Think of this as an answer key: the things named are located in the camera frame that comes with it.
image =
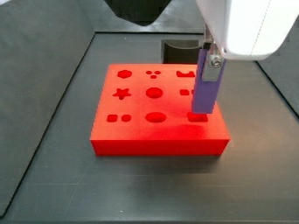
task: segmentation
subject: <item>star-shaped hole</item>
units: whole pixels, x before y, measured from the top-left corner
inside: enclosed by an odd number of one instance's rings
[[[112,95],[118,96],[119,100],[124,100],[127,96],[131,96],[131,94],[128,93],[128,88],[126,89],[118,88],[116,92]]]

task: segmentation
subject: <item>purple block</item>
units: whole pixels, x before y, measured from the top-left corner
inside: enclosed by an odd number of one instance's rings
[[[218,81],[203,81],[202,72],[204,61],[207,57],[208,50],[200,49],[199,62],[198,62],[198,72],[194,85],[194,95],[191,103],[191,111],[195,114],[211,114],[214,109],[214,104],[218,98],[218,93],[220,89],[220,80],[226,66],[226,60],[223,61],[223,66],[219,71]]]

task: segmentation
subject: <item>black object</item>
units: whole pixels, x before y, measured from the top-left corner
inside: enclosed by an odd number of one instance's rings
[[[199,38],[96,35],[4,221],[298,223],[298,120],[254,62],[226,67],[219,105],[231,142],[220,158],[95,156],[90,132],[111,60],[159,63],[162,39]]]
[[[150,25],[160,16],[172,0],[106,0],[116,16],[142,25]]]
[[[199,40],[163,40],[164,64],[196,64],[199,58]]]

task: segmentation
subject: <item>circular hole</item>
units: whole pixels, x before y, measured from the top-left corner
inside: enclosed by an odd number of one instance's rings
[[[152,112],[146,115],[144,119],[150,123],[162,123],[166,120],[166,114],[160,112]]]
[[[123,121],[124,123],[130,122],[130,121],[131,121],[131,115],[123,115],[123,116],[122,116],[122,121]]]
[[[159,98],[162,97],[164,94],[164,91],[159,88],[159,87],[150,87],[147,90],[146,90],[146,95],[150,97],[150,98]]]

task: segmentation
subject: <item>shape hole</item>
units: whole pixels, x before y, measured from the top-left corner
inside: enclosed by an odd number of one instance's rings
[[[124,123],[130,122],[130,121],[131,121],[131,115],[123,115],[123,116],[122,116],[122,121],[123,121]]]
[[[118,121],[118,115],[108,115],[107,116],[107,121],[110,123],[115,123]]]
[[[191,123],[206,123],[208,121],[208,116],[204,114],[187,113],[188,121]]]
[[[122,79],[126,79],[126,78],[128,78],[128,77],[131,77],[132,76],[132,72],[131,71],[128,71],[128,70],[123,70],[123,71],[119,71],[118,72],[118,75],[116,75],[119,78],[122,78]]]
[[[118,88],[116,92],[112,94],[114,96],[118,97],[119,100],[124,100],[127,96],[131,96],[131,94],[128,93],[128,88]]]
[[[150,123],[162,123],[166,120],[166,115],[164,113],[160,113],[160,112],[152,112],[146,115],[144,119]]]
[[[164,91],[159,88],[159,87],[150,87],[147,90],[146,90],[146,95],[150,97],[150,98],[159,98],[162,97],[164,94]]]
[[[176,76],[179,78],[190,78],[190,77],[195,77],[195,73],[194,73],[194,71],[190,71],[188,73],[183,73],[180,71],[176,71]]]
[[[190,95],[188,89],[180,89],[180,95]]]

